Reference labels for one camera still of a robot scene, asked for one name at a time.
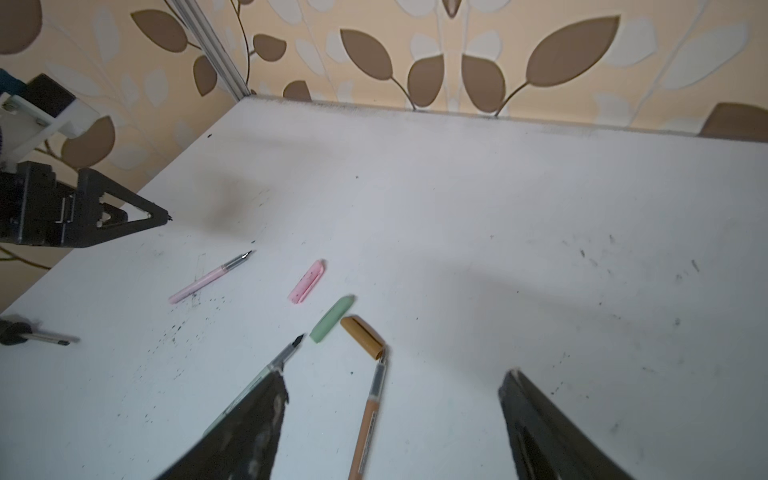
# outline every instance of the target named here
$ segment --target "white tabletop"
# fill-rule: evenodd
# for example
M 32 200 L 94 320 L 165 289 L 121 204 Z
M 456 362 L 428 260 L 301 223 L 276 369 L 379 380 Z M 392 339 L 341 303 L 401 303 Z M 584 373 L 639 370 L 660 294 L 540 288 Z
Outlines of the white tabletop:
M 81 341 L 0 347 L 0 478 L 153 478 L 349 293 L 391 346 L 366 480 L 514 478 L 513 366 L 637 478 L 764 474 L 768 145 L 246 99 L 141 194 L 174 221 L 6 312 Z M 373 369 L 305 341 L 274 480 L 346 478 Z

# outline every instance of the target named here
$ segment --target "floral wallpaper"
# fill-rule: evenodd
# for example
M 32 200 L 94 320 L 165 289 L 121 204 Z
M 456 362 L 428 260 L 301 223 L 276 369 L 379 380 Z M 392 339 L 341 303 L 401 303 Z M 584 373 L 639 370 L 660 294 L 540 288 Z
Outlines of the floral wallpaper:
M 768 2 L 198 3 L 257 94 L 768 141 Z
M 0 68 L 45 73 L 102 115 L 26 157 L 67 184 L 93 167 L 139 190 L 234 105 L 164 0 L 0 0 L 0 12 Z M 0 311 L 68 252 L 0 247 Z

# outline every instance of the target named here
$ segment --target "brown pen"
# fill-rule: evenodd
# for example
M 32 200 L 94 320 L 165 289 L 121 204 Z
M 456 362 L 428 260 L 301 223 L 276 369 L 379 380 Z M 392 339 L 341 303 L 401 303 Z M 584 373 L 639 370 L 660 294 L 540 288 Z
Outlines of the brown pen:
M 373 374 L 371 392 L 368 394 L 366 410 L 362 414 L 360 433 L 357 434 L 355 455 L 352 457 L 352 468 L 349 469 L 349 480 L 362 480 L 362 472 L 366 468 L 366 460 L 370 453 L 373 426 L 376 424 L 376 416 L 379 413 L 379 403 L 384 387 L 384 372 L 386 372 L 386 348 L 376 364 L 376 372 Z

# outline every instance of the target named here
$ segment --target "brown pen barrel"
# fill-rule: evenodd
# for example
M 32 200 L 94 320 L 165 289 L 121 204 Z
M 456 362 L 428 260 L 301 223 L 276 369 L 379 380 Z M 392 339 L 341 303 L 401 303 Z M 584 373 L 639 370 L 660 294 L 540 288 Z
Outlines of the brown pen barrel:
M 357 435 L 355 455 L 352 457 L 352 468 L 349 470 L 349 480 L 362 480 L 362 472 L 366 468 L 366 460 L 370 452 L 373 426 L 376 424 L 376 416 L 379 413 L 379 400 L 369 398 L 366 402 L 366 410 L 362 414 L 360 433 Z

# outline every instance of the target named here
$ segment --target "brown leaf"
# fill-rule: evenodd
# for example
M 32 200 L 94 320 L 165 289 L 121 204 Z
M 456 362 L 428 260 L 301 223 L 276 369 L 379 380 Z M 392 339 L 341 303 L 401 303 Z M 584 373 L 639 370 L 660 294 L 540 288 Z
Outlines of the brown leaf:
M 295 80 L 286 85 L 285 90 L 283 90 L 283 97 L 298 101 L 312 101 L 310 89 L 304 80 Z
M 719 103 L 699 137 L 768 142 L 768 110 L 755 105 Z
M 480 111 L 495 112 L 504 101 L 507 87 L 495 62 L 462 55 L 462 80 L 469 100 Z
M 74 169 L 93 167 L 114 147 L 114 124 L 109 117 L 99 118 L 84 134 L 68 138 L 61 147 L 61 161 Z
M 131 13 L 136 26 L 158 47 L 179 53 L 187 47 L 187 34 L 171 14 L 162 10 L 140 10 Z
M 342 28 L 341 42 L 349 58 L 363 73 L 376 80 L 392 78 L 392 60 L 384 45 L 374 37 L 361 31 Z
M 263 33 L 253 36 L 253 50 L 266 61 L 278 61 L 286 53 L 288 44 L 285 40 L 270 37 Z
M 408 93 L 411 101 L 419 107 L 431 105 L 440 92 L 444 73 L 445 61 L 442 55 L 422 58 L 414 63 L 408 72 Z
M 458 6 L 462 4 L 462 0 L 442 0 L 442 6 L 445 7 L 445 13 L 448 14 L 448 18 L 454 18 L 458 12 Z
M 197 57 L 197 60 L 194 61 L 192 75 L 201 97 L 209 94 L 216 87 L 216 80 L 219 79 L 214 66 L 210 64 L 210 60 L 205 55 Z
M 573 80 L 602 58 L 618 28 L 618 16 L 601 17 L 551 33 L 531 53 L 526 80 L 536 87 L 553 87 Z
M 40 0 L 0 0 L 0 55 L 23 51 L 42 26 Z

